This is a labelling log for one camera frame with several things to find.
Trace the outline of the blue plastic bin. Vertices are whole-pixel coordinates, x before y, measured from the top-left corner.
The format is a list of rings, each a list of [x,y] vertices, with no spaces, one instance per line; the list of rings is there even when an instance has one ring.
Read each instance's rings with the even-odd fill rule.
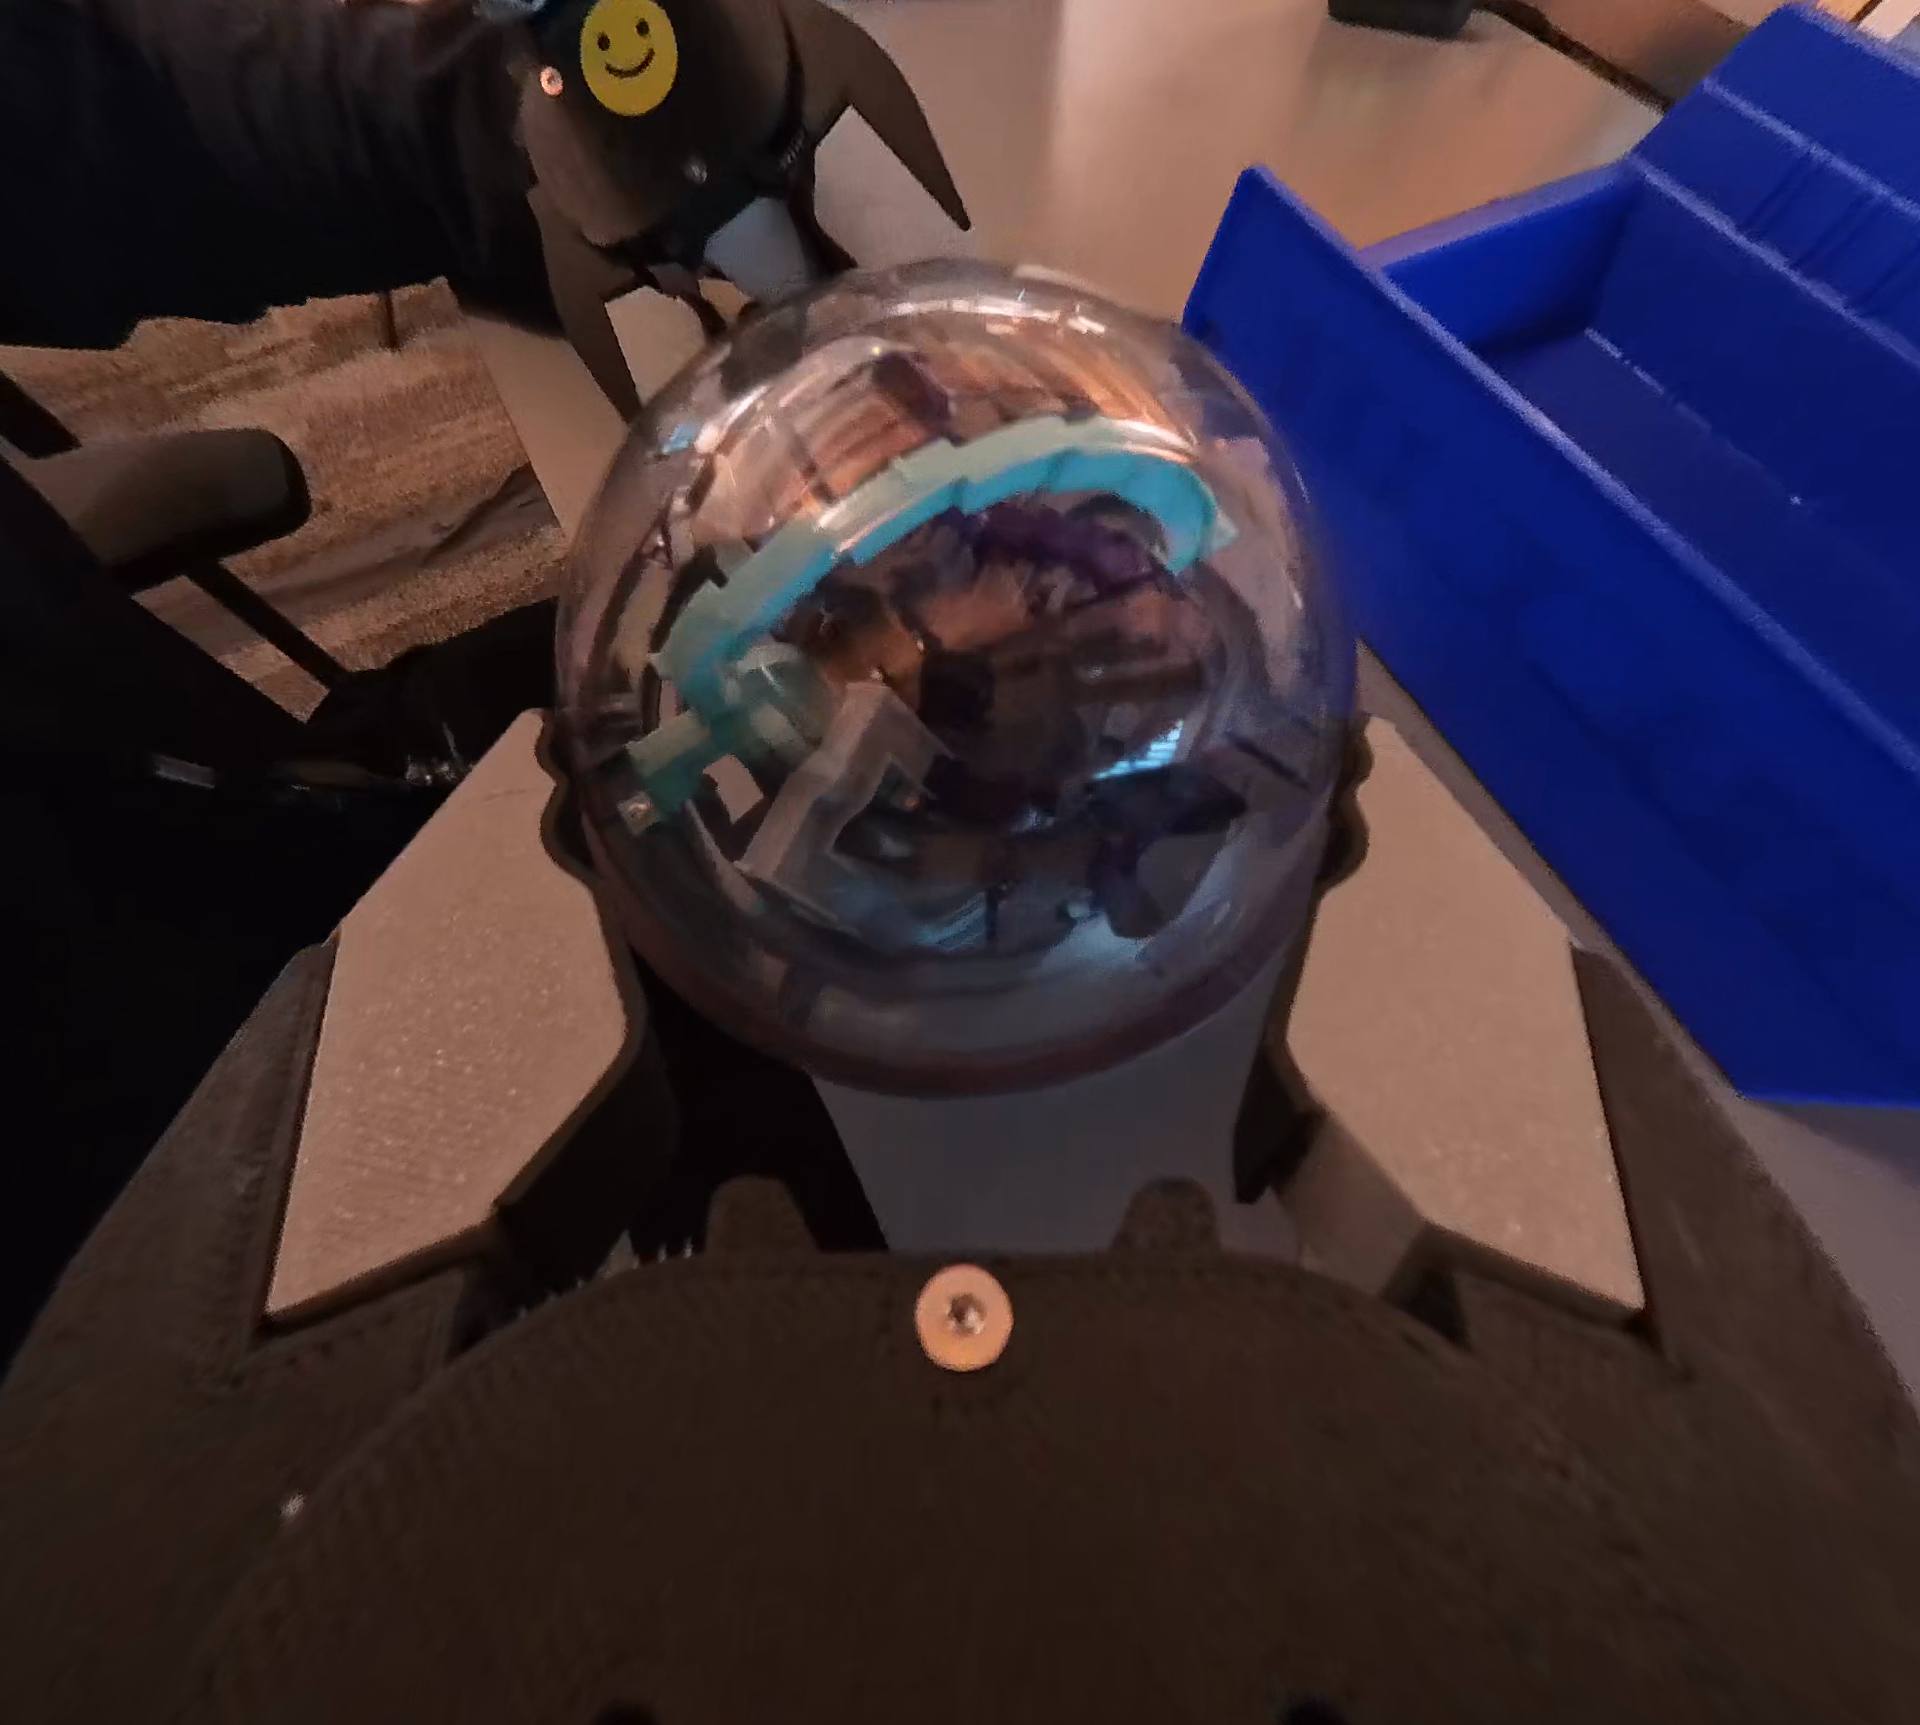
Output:
[[[1919,1090],[1917,47],[1790,4],[1624,156],[1185,308],[1361,639],[1740,1093]]]

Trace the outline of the black office chair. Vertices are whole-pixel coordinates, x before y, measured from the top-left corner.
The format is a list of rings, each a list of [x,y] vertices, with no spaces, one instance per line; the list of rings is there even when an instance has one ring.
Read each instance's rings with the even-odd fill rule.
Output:
[[[228,427],[84,444],[10,375],[3,435],[7,459],[132,591],[190,582],[324,690],[346,681],[348,668],[228,563],[315,511],[279,435]]]

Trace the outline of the clear plastic maze ball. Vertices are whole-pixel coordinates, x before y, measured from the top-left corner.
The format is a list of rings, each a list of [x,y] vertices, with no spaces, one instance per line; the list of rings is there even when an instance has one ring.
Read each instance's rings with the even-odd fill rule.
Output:
[[[553,746],[660,987],[817,1078],[1048,1088],[1277,975],[1357,652],[1292,451],[1178,326],[930,260],[759,308],[573,539]]]

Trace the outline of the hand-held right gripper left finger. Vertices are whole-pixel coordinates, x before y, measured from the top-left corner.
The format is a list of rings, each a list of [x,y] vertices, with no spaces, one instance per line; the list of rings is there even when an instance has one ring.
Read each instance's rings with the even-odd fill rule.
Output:
[[[517,716],[334,934],[272,1323],[454,1267],[565,1291],[660,1189],[680,1116],[546,735]]]

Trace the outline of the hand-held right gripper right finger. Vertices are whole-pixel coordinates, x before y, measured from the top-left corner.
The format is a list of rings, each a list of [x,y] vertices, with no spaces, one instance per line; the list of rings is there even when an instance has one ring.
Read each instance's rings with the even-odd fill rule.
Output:
[[[1385,1300],[1458,1268],[1639,1313],[1573,939],[1390,722],[1358,735],[1357,861],[1264,1035],[1305,1119],[1275,1163],[1300,1263]]]

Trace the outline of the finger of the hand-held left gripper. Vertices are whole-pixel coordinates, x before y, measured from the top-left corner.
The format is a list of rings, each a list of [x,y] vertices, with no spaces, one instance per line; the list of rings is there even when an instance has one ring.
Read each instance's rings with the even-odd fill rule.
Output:
[[[702,218],[690,192],[650,207],[639,227],[607,244],[589,236],[554,185],[532,185],[529,202],[562,333],[624,420],[641,418],[650,393],[641,389],[616,332],[616,297],[655,289],[693,311],[705,339],[727,336],[752,309],[752,295],[696,251]]]
[[[948,158],[912,83],[885,46],[829,0],[775,0],[789,46],[782,122],[759,161],[817,271],[851,271],[859,260],[817,210],[819,147],[855,111],[961,229],[972,226]]]

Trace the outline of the person's left forearm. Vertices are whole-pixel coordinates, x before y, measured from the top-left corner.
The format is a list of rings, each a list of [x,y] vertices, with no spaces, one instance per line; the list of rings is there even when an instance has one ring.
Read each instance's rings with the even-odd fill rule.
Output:
[[[558,333],[517,111],[460,0],[3,0],[3,339],[436,280]]]

